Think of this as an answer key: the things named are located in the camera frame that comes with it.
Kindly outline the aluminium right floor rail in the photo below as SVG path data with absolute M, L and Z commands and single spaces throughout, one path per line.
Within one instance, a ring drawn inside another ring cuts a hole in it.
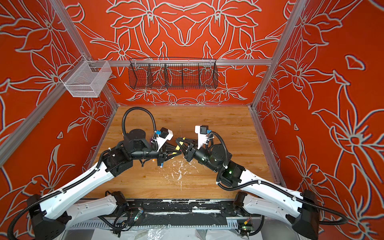
M 264 129 L 262 127 L 260 119 L 252 107 L 249 107 L 249 111 L 250 111 L 251 118 L 252 118 L 252 121 L 254 123 L 255 129 L 256 129 L 257 136 L 259 138 L 264 156 L 265 156 L 267 164 L 269 166 L 269 169 L 270 169 L 270 172 L 271 172 L 271 175 L 273 178 L 273 183 L 275 183 L 281 187 L 286 188 L 287 185 L 286 185 L 285 180 L 284 180 L 284 178 L 281 174 L 281 171 L 278 167 L 275 155 L 274 155 L 273 150 L 272 150 L 272 148 L 268 142 L 268 139 L 266 137 L 266 134 L 264 132 Z

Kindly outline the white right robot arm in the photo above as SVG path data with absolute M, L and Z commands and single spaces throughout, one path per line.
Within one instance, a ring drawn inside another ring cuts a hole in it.
M 208 146 L 192 139 L 177 138 L 184 158 L 197 160 L 217 173 L 216 183 L 225 191 L 236 191 L 235 206 L 249 215 L 261 215 L 290 224 L 299 235 L 319 238 L 320 211 L 317 196 L 309 191 L 290 190 L 271 183 L 231 161 L 224 143 Z

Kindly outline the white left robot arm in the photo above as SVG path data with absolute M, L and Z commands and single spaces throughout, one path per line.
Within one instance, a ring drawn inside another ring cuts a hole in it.
M 146 140 L 145 131 L 131 130 L 124 134 L 123 141 L 104 151 L 98 162 L 77 178 L 50 194 L 30 197 L 28 212 L 35 238 L 53 240 L 77 223 L 122 209 L 126 205 L 122 193 L 83 204 L 77 204 L 77 201 L 130 169 L 135 160 L 144 163 L 155 159 L 161 166 L 173 153 L 168 143 L 172 138 L 173 132 L 166 128 L 155 131 L 150 141 Z

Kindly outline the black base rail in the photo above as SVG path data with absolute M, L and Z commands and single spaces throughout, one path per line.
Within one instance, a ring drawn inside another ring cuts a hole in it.
M 233 200 L 215 199 L 128 199 L 123 210 L 103 218 L 128 227 L 236 229 L 249 215 L 235 207 Z

